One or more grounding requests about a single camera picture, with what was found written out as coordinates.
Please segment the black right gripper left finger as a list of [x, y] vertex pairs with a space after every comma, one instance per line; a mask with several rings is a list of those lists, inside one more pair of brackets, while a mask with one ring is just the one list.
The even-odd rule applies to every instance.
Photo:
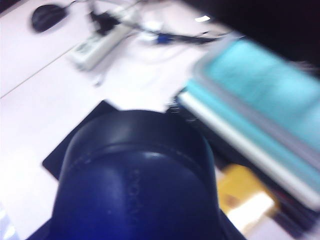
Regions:
[[66, 227], [64, 219], [50, 218], [41, 225], [26, 240], [64, 240], [63, 230]]

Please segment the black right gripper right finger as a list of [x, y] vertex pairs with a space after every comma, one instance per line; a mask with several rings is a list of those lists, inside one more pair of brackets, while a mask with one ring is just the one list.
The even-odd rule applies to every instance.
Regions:
[[247, 240], [221, 209], [219, 210], [219, 222], [224, 240]]

